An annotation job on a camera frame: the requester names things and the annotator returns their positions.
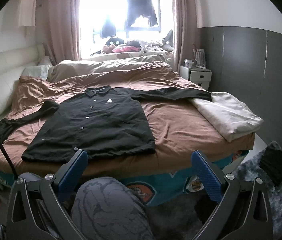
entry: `black shirt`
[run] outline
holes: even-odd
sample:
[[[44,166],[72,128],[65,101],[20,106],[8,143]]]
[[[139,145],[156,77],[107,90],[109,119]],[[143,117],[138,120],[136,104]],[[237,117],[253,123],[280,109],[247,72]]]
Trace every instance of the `black shirt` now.
[[[198,89],[87,88],[61,104],[46,101],[28,116],[3,119],[0,136],[5,140],[17,127],[54,113],[25,150],[22,160],[68,162],[78,149],[85,150],[90,159],[153,154],[154,137],[139,100],[183,98],[212,100],[209,92]]]

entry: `white leather headboard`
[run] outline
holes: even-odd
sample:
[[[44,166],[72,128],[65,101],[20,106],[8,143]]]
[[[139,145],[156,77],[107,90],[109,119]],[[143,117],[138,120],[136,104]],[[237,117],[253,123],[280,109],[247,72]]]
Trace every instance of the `white leather headboard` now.
[[[44,55],[42,44],[0,53],[0,116],[11,105],[14,88],[24,67],[37,65]]]

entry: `white wall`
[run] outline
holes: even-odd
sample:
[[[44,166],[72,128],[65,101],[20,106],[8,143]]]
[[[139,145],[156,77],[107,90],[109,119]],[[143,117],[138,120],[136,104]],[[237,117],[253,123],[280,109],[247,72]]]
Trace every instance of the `white wall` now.
[[[282,33],[282,14],[270,0],[196,0],[198,27],[240,26]]]
[[[35,34],[26,36],[25,29],[17,26],[18,3],[10,0],[0,11],[0,52],[36,44]]]

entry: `blue gripper pad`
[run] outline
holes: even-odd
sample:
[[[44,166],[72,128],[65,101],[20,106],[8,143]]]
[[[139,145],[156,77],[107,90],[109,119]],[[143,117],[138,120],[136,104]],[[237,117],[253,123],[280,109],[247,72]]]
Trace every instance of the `blue gripper pad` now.
[[[59,202],[67,201],[78,184],[82,173],[88,164],[88,154],[82,151],[73,164],[68,168],[58,187],[56,197]]]
[[[217,203],[220,203],[223,198],[222,184],[213,172],[212,168],[208,165],[207,161],[198,151],[194,151],[192,153],[191,164],[195,174],[204,185],[209,198]]]

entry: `pink curtain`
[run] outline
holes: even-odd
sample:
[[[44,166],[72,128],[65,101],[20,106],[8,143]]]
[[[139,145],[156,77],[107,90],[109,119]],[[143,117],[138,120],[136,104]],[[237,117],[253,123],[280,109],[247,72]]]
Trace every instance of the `pink curtain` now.
[[[193,59],[197,33],[195,0],[173,0],[174,71],[180,71],[185,59]]]
[[[80,60],[80,0],[44,0],[43,21],[49,56],[55,63]]]

